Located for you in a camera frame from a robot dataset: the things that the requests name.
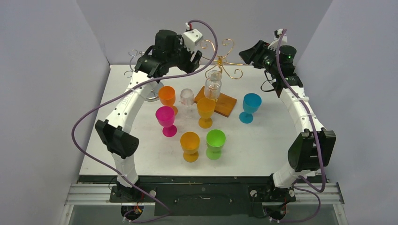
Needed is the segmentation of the blue wine glass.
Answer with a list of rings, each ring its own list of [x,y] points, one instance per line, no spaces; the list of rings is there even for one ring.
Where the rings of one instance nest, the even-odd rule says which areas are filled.
[[[239,119],[242,123],[249,124],[253,121],[253,114],[259,109],[262,99],[258,94],[248,93],[243,99],[243,112],[240,113]]]

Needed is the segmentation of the green wine glass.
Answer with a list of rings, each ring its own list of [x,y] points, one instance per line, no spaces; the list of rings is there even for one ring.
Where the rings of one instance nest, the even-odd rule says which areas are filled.
[[[206,155],[210,160],[218,160],[226,143],[226,135],[219,129],[213,129],[206,135]]]

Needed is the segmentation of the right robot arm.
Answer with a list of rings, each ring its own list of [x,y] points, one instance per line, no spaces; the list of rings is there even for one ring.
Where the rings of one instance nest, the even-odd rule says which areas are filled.
[[[238,54],[245,64],[264,69],[264,73],[271,76],[273,91],[286,106],[298,133],[288,149],[287,163],[271,174],[264,188],[265,200],[278,201],[288,197],[298,180],[304,180],[313,188],[306,177],[317,170],[321,172],[321,188],[314,190],[322,192],[326,186],[325,167],[330,162],[337,139],[334,131],[327,130],[319,122],[309,104],[304,85],[295,72],[296,53],[296,48],[278,39],[272,43],[259,40]]]

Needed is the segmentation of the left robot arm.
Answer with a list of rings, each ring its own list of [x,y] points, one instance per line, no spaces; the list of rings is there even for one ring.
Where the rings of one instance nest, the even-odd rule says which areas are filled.
[[[133,121],[150,91],[157,87],[158,77],[166,75],[170,68],[178,67],[192,73],[199,67],[201,51],[195,48],[203,40],[197,29],[177,34],[171,30],[160,30],[155,35],[154,45],[138,58],[133,75],[124,97],[105,120],[95,124],[101,141],[114,159],[117,177],[117,194],[133,202],[140,197],[140,188],[134,185],[138,180],[133,154],[139,139],[130,135]]]

